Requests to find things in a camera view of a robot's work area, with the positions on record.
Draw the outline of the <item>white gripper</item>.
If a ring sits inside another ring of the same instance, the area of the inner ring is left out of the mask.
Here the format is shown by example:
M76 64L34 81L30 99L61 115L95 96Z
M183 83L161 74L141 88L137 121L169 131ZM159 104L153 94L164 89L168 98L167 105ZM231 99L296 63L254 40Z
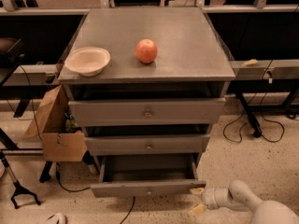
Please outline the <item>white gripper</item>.
M202 195L201 199L203 203L198 204L194 208L192 208L188 215L192 217L199 216L203 214L206 209L209 210L216 210L220 207L218 206L218 203L216 201L216 189L205 189L205 188L196 188L196 189L190 189L190 193L193 195Z

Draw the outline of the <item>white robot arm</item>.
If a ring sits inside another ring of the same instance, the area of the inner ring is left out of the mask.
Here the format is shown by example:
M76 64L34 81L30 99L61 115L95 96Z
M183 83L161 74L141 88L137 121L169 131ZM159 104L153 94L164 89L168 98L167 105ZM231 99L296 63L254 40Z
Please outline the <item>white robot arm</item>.
M202 201L188 212L193 217L207 209L228 208L237 212L250 211L250 224L299 224L299 216L288 206L276 201L263 201L240 180L232 181L227 188L191 189L191 194Z

